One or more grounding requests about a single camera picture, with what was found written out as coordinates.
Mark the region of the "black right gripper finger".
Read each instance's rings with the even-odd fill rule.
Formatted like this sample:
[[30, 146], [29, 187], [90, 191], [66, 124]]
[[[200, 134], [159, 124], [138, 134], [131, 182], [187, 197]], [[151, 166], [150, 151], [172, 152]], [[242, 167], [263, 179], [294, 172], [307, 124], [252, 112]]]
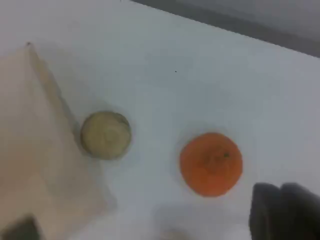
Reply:
[[278, 187], [256, 183], [252, 189], [248, 226], [253, 240], [285, 238], [284, 201]]
[[320, 238], [320, 196], [297, 183], [285, 183], [281, 192], [288, 204], [291, 226], [289, 240]]

